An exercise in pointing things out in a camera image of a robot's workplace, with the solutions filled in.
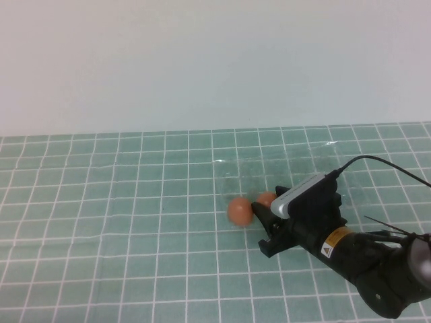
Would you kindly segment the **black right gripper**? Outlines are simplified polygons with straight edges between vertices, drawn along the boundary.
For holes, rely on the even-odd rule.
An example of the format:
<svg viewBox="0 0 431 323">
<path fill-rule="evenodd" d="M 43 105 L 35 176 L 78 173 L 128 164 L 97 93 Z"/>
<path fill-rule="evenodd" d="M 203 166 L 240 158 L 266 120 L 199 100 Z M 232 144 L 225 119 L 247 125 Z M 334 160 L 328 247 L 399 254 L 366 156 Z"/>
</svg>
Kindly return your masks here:
<svg viewBox="0 0 431 323">
<path fill-rule="evenodd" d="M 277 185 L 277 197 L 289 192 L 290 188 Z M 274 215 L 269 207 L 252 203 L 252 210 L 267 233 L 259 241 L 260 251 L 268 258 L 285 250 L 300 246 L 331 268 L 352 267 L 352 238 L 349 231 L 332 248 L 330 256 L 323 250 L 326 239 L 338 228 L 345 227 L 347 220 L 341 216 L 341 195 L 333 193 L 317 206 L 299 206 L 299 213 L 289 219 Z"/>
</svg>

